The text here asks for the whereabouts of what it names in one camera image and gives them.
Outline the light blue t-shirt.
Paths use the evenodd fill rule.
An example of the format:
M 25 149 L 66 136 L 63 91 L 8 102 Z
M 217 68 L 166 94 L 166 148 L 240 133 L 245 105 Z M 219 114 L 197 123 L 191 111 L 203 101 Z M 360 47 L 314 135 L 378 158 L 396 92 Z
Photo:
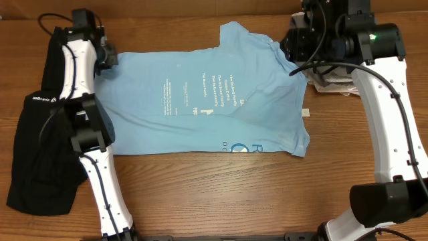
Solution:
M 111 118 L 117 155 L 278 152 L 302 157 L 307 79 L 278 42 L 236 22 L 215 48 L 122 53 L 95 92 Z

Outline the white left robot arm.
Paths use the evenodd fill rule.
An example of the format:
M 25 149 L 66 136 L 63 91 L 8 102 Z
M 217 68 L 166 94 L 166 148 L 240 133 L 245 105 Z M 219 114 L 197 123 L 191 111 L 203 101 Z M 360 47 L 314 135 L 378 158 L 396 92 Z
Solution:
M 94 90 L 96 75 L 118 63 L 117 53 L 94 12 L 75 9 L 72 23 L 62 42 L 65 73 L 57 125 L 90 180 L 101 239 L 138 240 L 114 167 L 114 126 Z

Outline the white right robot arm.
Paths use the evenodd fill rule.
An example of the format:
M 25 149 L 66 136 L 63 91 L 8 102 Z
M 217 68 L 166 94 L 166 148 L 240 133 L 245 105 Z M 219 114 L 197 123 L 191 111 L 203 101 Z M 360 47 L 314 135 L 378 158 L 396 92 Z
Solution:
M 403 37 L 377 23 L 369 1 L 303 0 L 281 41 L 297 72 L 323 76 L 343 67 L 364 104 L 375 156 L 374 183 L 350 189 L 350 207 L 315 232 L 286 240 L 375 240 L 427 213 L 427 154 L 407 89 Z

